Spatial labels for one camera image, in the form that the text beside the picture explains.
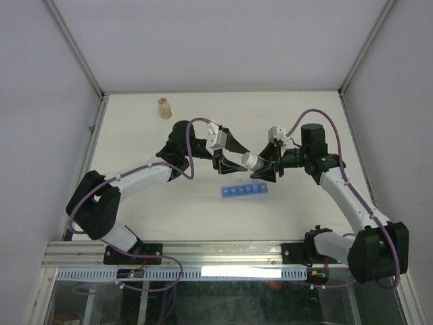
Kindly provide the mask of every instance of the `black mounting bracket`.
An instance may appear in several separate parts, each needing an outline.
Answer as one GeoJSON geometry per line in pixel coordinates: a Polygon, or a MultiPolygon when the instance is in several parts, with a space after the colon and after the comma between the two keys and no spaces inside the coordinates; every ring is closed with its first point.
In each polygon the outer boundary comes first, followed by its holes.
{"type": "MultiPolygon", "coordinates": [[[[135,250],[134,254],[137,255],[162,255],[162,244],[155,243],[141,243],[135,250]]],[[[105,265],[141,265],[145,259],[129,257],[115,251],[110,246],[106,247],[104,254],[105,265]]],[[[161,265],[161,259],[147,259],[147,265],[161,265]]]]}

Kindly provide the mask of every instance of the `bottle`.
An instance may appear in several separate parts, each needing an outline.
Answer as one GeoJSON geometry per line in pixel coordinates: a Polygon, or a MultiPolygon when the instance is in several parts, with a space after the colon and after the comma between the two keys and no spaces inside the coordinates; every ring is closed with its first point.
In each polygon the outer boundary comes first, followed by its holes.
{"type": "Polygon", "coordinates": [[[167,120],[171,117],[171,108],[170,104],[167,102],[167,99],[162,97],[158,100],[158,109],[160,111],[160,116],[167,120]]]}

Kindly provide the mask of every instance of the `robotic arm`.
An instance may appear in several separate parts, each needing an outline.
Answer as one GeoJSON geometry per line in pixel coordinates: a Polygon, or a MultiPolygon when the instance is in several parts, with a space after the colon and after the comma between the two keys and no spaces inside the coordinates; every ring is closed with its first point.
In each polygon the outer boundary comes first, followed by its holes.
{"type": "Polygon", "coordinates": [[[403,274],[407,271],[407,228],[401,222],[392,223],[373,206],[370,199],[359,194],[350,176],[347,181],[344,180],[342,171],[348,173],[346,166],[337,154],[328,153],[322,125],[303,125],[302,145],[292,149],[287,149],[289,138],[286,130],[272,127],[268,132],[269,143],[257,155],[243,147],[229,129],[210,120],[205,120],[208,138],[197,139],[191,122],[176,123],[163,149],[137,168],[107,175],[100,175],[97,171],[88,172],[68,203],[67,214],[74,217],[74,221],[92,240],[101,239],[124,252],[142,254],[142,241],[129,228],[116,221],[118,205],[145,188],[170,182],[184,174],[190,165],[186,159],[189,147],[192,157],[211,160],[219,174],[249,169],[253,171],[253,179],[276,182],[276,175],[283,177],[285,169],[304,168],[316,184],[335,200],[348,219],[355,239],[339,236],[331,229],[317,226],[305,234],[301,249],[290,252],[291,258],[297,262],[310,266],[322,263],[324,256],[329,256],[347,264],[360,283],[394,276],[395,258],[384,232],[377,224],[380,222],[396,249],[400,272],[403,274]],[[227,160],[223,149],[243,154],[241,162],[247,168],[227,160]],[[361,204],[361,200],[367,203],[367,208],[361,204]],[[369,209],[377,219],[371,218],[369,209]]]}

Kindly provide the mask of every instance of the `vent grille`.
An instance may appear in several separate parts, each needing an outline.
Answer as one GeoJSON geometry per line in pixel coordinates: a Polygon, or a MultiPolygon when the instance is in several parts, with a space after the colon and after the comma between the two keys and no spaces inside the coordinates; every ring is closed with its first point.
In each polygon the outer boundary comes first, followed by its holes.
{"type": "MultiPolygon", "coordinates": [[[[116,268],[65,268],[59,269],[58,281],[79,282],[109,282],[116,280],[116,268]]],[[[166,268],[149,268],[144,271],[141,279],[122,279],[122,281],[174,281],[179,277],[179,270],[166,268]]],[[[201,268],[185,268],[181,281],[263,281],[268,278],[242,278],[234,276],[206,276],[202,277],[201,268]]],[[[306,268],[285,267],[281,269],[281,279],[278,281],[304,281],[306,280],[306,268]]]]}

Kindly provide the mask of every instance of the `small jar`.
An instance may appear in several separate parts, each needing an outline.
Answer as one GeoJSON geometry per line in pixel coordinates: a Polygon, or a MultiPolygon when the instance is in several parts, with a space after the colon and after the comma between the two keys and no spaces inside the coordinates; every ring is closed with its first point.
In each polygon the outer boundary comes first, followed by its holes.
{"type": "Polygon", "coordinates": [[[167,102],[167,99],[162,97],[158,100],[158,109],[160,111],[160,116],[167,120],[171,117],[171,108],[170,104],[167,102]]]}

